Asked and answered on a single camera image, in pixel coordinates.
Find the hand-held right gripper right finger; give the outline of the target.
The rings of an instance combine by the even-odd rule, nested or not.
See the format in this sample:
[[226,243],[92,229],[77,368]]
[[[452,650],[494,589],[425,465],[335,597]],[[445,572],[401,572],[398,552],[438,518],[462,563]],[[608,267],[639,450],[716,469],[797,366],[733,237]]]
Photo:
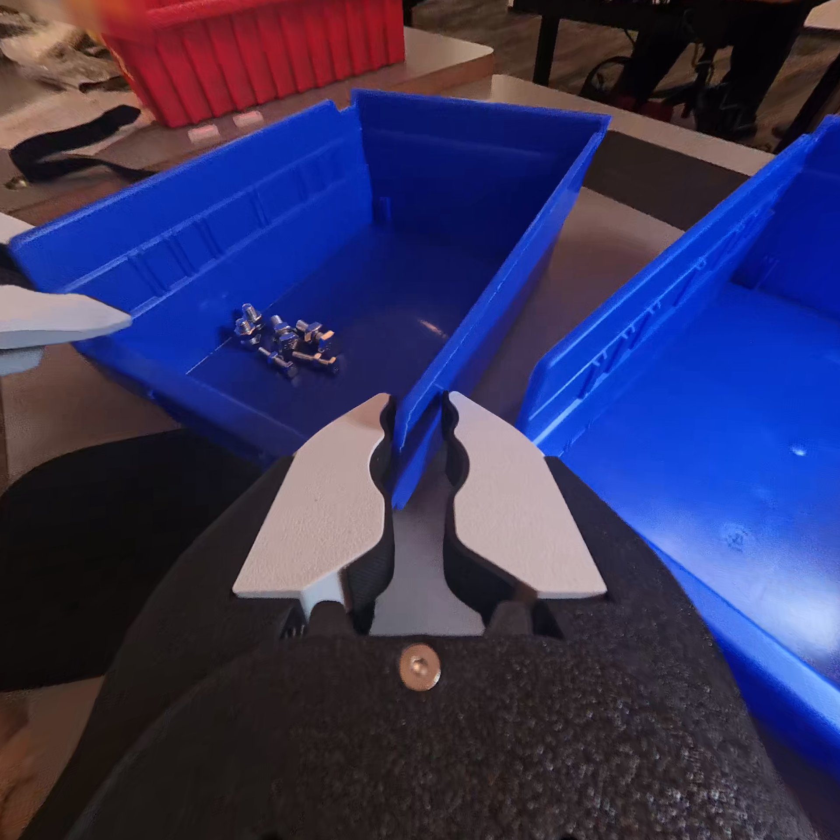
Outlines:
[[476,613],[601,599],[606,583],[541,450],[460,392],[444,395],[444,577]]

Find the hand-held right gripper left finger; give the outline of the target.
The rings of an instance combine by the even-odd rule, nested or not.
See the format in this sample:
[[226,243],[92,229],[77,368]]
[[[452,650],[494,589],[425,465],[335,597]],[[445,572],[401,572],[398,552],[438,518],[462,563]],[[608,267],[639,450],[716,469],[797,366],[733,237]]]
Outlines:
[[371,623],[395,545],[386,478],[394,401],[385,393],[333,420],[294,454],[233,593],[296,599],[306,616],[338,602]]

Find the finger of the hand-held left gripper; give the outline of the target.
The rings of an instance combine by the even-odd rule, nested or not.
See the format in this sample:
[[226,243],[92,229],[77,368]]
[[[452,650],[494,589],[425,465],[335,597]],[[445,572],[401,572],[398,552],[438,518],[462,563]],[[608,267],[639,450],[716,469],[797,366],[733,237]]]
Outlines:
[[95,339],[128,328],[132,317],[75,293],[1,286],[1,349],[24,350]]

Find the blue plastic bin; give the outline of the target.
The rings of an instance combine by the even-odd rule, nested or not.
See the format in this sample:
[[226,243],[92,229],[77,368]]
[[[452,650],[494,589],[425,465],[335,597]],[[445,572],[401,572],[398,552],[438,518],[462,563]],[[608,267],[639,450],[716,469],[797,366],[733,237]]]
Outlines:
[[839,120],[535,365],[517,427],[654,549],[751,713],[839,772]]
[[[49,224],[11,256],[38,291],[132,325],[80,353],[168,414],[268,464],[378,393],[396,399],[393,505],[439,447],[548,264],[603,115],[357,90]],[[242,305],[265,326],[234,333]],[[258,353],[279,315],[335,331],[340,371]]]

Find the black wrist rest pad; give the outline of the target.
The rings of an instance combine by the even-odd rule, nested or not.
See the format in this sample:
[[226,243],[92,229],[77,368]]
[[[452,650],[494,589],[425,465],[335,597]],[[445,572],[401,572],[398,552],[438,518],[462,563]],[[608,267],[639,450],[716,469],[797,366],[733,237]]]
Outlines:
[[236,602],[233,579],[291,464],[240,458],[186,429],[73,451],[2,495],[2,692],[100,677],[154,590],[194,542],[185,591],[151,618],[152,663],[194,644],[220,655],[279,634],[291,602]]

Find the red plastic bin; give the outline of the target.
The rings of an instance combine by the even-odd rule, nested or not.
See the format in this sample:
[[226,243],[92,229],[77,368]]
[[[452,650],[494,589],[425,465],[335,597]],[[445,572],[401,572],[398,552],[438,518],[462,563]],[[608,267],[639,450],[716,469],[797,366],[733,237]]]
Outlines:
[[403,2],[106,2],[102,39],[158,123],[182,128],[405,59]]

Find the light wooden board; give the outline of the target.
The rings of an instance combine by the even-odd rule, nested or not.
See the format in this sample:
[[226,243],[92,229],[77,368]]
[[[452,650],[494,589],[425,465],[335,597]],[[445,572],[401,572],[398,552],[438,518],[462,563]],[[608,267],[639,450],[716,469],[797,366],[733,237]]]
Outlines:
[[[168,129],[150,123],[94,156],[101,161],[149,172],[162,172],[292,114],[331,100],[346,108],[354,89],[438,95],[460,85],[481,81],[494,69],[491,47],[404,29],[405,60],[361,77],[341,80],[322,89],[271,101],[241,113],[225,115],[194,127]],[[2,243],[31,228],[73,212],[123,189],[128,183],[105,166],[90,168],[43,185],[10,189],[14,168],[2,151]]]

